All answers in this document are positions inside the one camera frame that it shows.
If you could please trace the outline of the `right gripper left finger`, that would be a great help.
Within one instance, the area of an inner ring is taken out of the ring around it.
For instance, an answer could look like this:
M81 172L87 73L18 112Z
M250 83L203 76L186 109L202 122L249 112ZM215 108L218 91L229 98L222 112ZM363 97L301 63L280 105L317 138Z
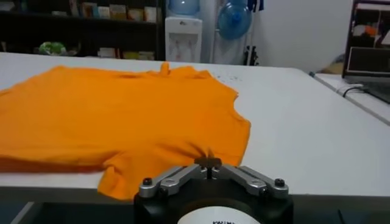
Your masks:
M168 196L174 195L189 180L207 179L210 167L211 158L200 157L196 158L192 165L174 166L157 177L144 178L139 186L138 196L141 198L152 198L160 191L163 191Z

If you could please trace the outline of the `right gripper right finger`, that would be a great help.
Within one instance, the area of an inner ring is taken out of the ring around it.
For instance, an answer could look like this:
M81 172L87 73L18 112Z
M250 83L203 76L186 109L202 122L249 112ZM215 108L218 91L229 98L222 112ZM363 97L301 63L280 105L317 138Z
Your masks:
M214 179L232 180L245 188L250 195L269 195L272 198L289 197L289 187L284 179L272 179L247 166L214 165L211 168L211 176Z

